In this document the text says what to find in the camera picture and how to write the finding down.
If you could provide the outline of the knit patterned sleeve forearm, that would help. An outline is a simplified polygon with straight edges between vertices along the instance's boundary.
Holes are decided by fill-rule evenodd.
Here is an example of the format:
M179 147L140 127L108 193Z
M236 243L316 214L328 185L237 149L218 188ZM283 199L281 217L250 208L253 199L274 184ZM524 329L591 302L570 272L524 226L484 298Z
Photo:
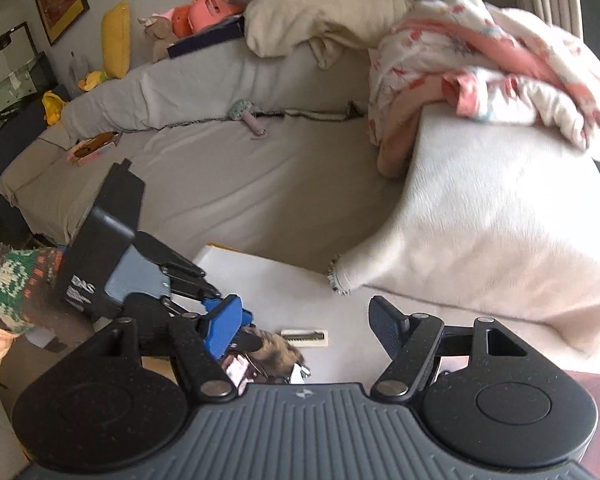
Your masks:
M0 330L22 335L45 328L68 347L93 336L92 324L54 292L63 256L60 248L18 250L0 244Z

